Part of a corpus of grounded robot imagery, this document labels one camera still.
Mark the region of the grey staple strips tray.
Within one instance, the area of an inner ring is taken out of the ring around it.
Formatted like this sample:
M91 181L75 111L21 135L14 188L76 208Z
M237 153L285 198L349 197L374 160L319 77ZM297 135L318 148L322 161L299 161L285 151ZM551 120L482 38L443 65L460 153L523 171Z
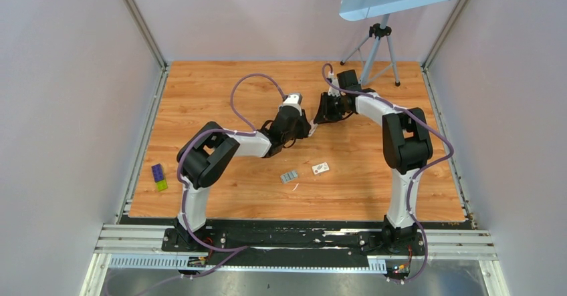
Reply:
M295 179L297 179L299 176L298 172L296 170L291 170L289 172L286 172L285 174L282 174L280 176L281 182L283 184L289 183Z

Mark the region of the white staple box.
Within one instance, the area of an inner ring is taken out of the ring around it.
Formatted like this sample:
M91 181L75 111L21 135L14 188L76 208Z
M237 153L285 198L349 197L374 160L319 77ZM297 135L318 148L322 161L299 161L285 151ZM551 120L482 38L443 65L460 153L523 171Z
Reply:
M312 172L313 172L314 175L325 173L325 172L328 172L329 170L330 170L330 167L328 166L327 162L323 162L323 163L314 165L312 167Z

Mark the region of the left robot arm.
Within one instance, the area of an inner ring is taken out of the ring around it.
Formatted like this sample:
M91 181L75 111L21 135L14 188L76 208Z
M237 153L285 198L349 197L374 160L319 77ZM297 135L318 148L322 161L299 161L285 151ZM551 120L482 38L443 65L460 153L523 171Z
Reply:
M211 248L198 231L207 221L206 209L212 186L235 157L271 158L288 143L308 138L311 123L303 109L281 105L275 118L251 132L222 128L207 122L177 154L177 180L182 186L181 207L174 220L179 242L190 251Z

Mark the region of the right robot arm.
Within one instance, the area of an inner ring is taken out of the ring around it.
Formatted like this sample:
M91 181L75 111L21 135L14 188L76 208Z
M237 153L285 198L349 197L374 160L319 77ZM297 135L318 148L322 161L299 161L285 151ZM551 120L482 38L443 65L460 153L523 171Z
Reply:
M416 239L418 226L412 218L417 189L424 168L433 155L433 145L424 112L398 107L372 89L363 89L356 72L324 71L329 85L322 93L312 126L340 122L358 114L376 122L382 130L382 153L392 171L390 205L384 217L381 241L395 247Z

